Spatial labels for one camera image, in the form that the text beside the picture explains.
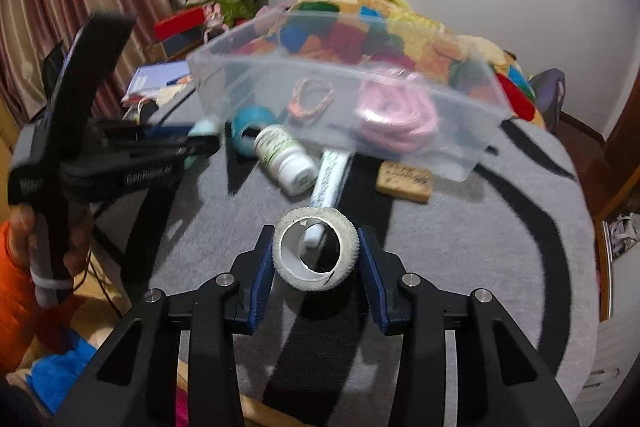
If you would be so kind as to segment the left hand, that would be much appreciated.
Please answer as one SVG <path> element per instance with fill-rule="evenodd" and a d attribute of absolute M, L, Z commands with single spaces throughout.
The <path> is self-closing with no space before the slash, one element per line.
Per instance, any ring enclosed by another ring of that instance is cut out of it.
<path fill-rule="evenodd" d="M 27 273 L 30 272 L 30 256 L 37 249 L 36 224 L 36 214 L 29 205 L 10 208 L 9 254 L 12 261 Z M 77 218 L 70 219 L 70 250 L 64 256 L 64 265 L 72 277 L 88 267 L 92 227 L 93 219 L 89 209 L 82 210 Z"/>

